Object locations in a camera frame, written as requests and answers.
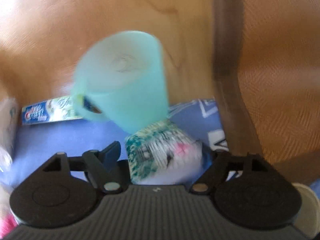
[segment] wooden surface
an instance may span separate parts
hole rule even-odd
[[[69,94],[81,55],[122,30],[158,37],[171,103],[213,97],[212,0],[0,0],[0,77],[20,104]]]

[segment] round black disc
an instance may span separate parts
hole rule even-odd
[[[291,223],[301,208],[301,197],[294,187],[267,172],[250,173],[221,184],[214,201],[232,222],[260,230]]]
[[[23,224],[38,228],[70,225],[87,216],[97,201],[87,182],[58,172],[29,177],[10,197],[14,216]]]

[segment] turquoise mug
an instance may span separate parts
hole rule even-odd
[[[82,117],[112,120],[128,133],[165,119],[168,97],[161,43],[139,31],[99,41],[80,59],[71,95]],[[89,111],[84,98],[101,113]]]

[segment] ribbed gray surface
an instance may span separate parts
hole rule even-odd
[[[19,226],[6,240],[305,240],[294,227],[274,231],[241,228],[222,217],[206,196],[183,186],[130,186],[104,197],[82,221],[58,229]]]

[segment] pink fabric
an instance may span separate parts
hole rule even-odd
[[[4,238],[10,233],[16,226],[17,222],[12,214],[8,214],[2,221],[0,221],[0,238]]]

